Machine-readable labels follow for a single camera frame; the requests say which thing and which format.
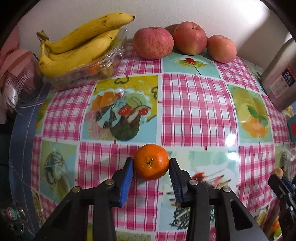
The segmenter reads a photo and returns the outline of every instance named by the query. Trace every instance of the label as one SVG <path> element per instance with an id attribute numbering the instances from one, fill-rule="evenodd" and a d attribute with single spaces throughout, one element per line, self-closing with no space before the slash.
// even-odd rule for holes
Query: label
<path id="1" fill-rule="evenodd" d="M 276 98 L 282 96 L 295 83 L 295 75 L 288 66 L 280 77 L 270 86 Z"/>
<path id="2" fill-rule="evenodd" d="M 16 220 L 17 219 L 17 212 L 14 210 L 12 207 L 8 207 L 6 209 L 6 214 L 11 220 Z"/>

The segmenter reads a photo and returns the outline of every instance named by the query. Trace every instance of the pink checkered pattern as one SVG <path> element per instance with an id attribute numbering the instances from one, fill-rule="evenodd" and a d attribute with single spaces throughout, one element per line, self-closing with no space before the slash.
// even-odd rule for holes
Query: pink checkered pattern
<path id="1" fill-rule="evenodd" d="M 41 137 L 34 137 L 31 160 L 31 187 L 39 191 L 39 158 L 41 151 Z"/>
<path id="2" fill-rule="evenodd" d="M 289 130 L 285 115 L 274 107 L 267 95 L 261 94 L 261 97 L 266 105 L 266 110 L 274 136 L 274 143 L 288 142 Z"/>
<path id="3" fill-rule="evenodd" d="M 291 179 L 296 175 L 296 143 L 290 143 L 291 150 Z"/>
<path id="4" fill-rule="evenodd" d="M 79 140 L 83 113 L 93 88 L 88 85 L 58 92 L 46 111 L 42 136 Z"/>
<path id="5" fill-rule="evenodd" d="M 156 233 L 156 241 L 185 241 L 187 232 Z"/>
<path id="6" fill-rule="evenodd" d="M 57 207 L 57 204 L 56 202 L 43 196 L 41 193 L 39 194 L 39 198 L 40 198 L 40 204 L 41 204 L 41 212 L 44 220 L 46 220 L 55 210 L 55 208 Z"/>
<path id="7" fill-rule="evenodd" d="M 238 198 L 249 211 L 271 201 L 268 178 L 275 168 L 274 145 L 240 146 Z"/>
<path id="8" fill-rule="evenodd" d="M 122 60 L 117 76 L 131 74 L 158 74 L 161 73 L 161 60 L 146 60 L 139 57 L 128 44 L 125 57 Z"/>
<path id="9" fill-rule="evenodd" d="M 136 153 L 138 146 L 80 143 L 78 185 L 82 188 L 97 186 L 111 178 L 123 167 L 126 158 Z M 114 208 L 115 226 L 125 229 L 155 231 L 159 181 L 133 178 L 127 201 L 122 208 Z"/>
<path id="10" fill-rule="evenodd" d="M 217 62 L 216 65 L 226 82 L 234 83 L 259 92 L 259 88 L 242 58 L 236 57 L 234 61 L 227 64 Z"/>
<path id="11" fill-rule="evenodd" d="M 222 80 L 184 74 L 162 79 L 163 145 L 225 146 L 230 133 L 237 136 L 235 110 Z"/>
<path id="12" fill-rule="evenodd" d="M 185 241 L 187 232 L 173 232 L 173 233 L 165 233 L 159 232 L 155 235 L 156 241 Z M 210 230 L 210 241 L 215 240 L 215 226 L 211 227 Z"/>

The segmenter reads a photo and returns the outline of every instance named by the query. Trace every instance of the metal screw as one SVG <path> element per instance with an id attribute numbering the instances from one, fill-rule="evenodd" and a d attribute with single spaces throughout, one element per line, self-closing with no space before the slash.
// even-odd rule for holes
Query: metal screw
<path id="1" fill-rule="evenodd" d="M 224 192 L 230 192 L 231 191 L 230 187 L 222 187 L 222 189 L 223 189 Z"/>
<path id="2" fill-rule="evenodd" d="M 190 183 L 191 185 L 195 186 L 195 185 L 198 184 L 198 181 L 196 181 L 196 180 L 194 180 L 194 179 L 191 179 L 191 180 L 189 181 L 189 183 Z"/>
<path id="3" fill-rule="evenodd" d="M 106 185 L 112 185 L 113 183 L 114 183 L 113 179 L 107 179 L 107 180 L 105 181 L 105 184 L 106 184 Z"/>
<path id="4" fill-rule="evenodd" d="M 72 192 L 80 192 L 80 190 L 81 190 L 81 187 L 79 187 L 79 186 L 72 188 Z"/>

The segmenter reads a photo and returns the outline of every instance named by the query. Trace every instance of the printed cherry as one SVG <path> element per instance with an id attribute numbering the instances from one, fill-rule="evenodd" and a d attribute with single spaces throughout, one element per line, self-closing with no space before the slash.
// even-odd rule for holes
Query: printed cherry
<path id="1" fill-rule="evenodd" d="M 124 97 L 124 91 L 119 91 L 116 95 L 118 98 L 122 98 Z"/>
<path id="2" fill-rule="evenodd" d="M 140 115 L 147 115 L 148 111 L 149 111 L 148 108 L 144 107 L 143 109 L 139 110 L 139 114 Z"/>
<path id="3" fill-rule="evenodd" d="M 118 114 L 127 117 L 132 112 L 132 110 L 132 107 L 125 105 L 119 109 Z"/>
<path id="4" fill-rule="evenodd" d="M 189 63 L 189 64 L 195 64 L 195 60 L 192 59 L 192 58 L 186 58 L 185 60 L 186 60 L 186 62 Z"/>

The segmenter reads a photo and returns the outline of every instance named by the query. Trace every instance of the blue label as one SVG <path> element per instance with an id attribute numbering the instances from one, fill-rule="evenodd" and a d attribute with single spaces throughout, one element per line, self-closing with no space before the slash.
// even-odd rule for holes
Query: blue label
<path id="1" fill-rule="evenodd" d="M 285 69 L 285 71 L 281 75 L 283 76 L 289 87 L 291 87 L 295 83 L 295 79 L 288 69 Z"/>

